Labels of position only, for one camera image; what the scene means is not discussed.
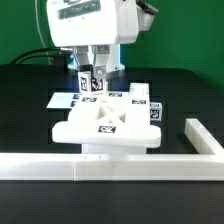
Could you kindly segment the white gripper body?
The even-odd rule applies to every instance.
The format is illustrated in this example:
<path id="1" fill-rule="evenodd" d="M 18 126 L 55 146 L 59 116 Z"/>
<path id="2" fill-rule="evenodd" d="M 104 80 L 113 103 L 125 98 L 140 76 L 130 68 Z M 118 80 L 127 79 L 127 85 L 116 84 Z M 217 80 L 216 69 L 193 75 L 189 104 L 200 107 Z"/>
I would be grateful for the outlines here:
<path id="1" fill-rule="evenodd" d="M 133 43 L 139 33 L 135 0 L 47 0 L 57 47 Z"/>

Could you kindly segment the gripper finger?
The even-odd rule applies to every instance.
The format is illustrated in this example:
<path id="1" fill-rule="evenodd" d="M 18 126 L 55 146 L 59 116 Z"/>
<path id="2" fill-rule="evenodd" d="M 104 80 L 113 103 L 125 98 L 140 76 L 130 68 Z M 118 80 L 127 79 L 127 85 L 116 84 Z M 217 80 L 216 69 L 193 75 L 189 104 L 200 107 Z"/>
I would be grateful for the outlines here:
<path id="1" fill-rule="evenodd" d="M 84 71 L 89 65 L 89 49 L 87 46 L 76 46 L 73 49 L 74 60 L 78 71 Z"/>
<path id="2" fill-rule="evenodd" d="M 93 50 L 93 76 L 96 79 L 106 77 L 106 65 L 110 55 L 109 45 L 95 45 Z"/>

